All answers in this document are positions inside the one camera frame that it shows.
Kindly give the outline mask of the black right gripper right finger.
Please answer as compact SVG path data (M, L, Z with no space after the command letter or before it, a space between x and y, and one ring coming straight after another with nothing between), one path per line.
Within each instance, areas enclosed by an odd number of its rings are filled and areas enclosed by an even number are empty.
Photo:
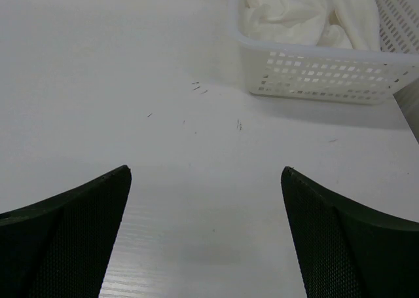
M283 201L307 297L417 297L418 223L333 192L291 167Z

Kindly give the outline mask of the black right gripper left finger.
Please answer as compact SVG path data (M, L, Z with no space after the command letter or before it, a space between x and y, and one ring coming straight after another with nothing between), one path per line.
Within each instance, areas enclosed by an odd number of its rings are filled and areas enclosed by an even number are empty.
M1 214L2 297L98 297L130 187L126 165Z

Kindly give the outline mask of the white pleated skirt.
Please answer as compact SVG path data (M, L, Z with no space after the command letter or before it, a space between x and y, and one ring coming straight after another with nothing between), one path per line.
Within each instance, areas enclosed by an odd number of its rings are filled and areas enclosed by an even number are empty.
M380 51L375 0L244 0L247 37L282 44Z

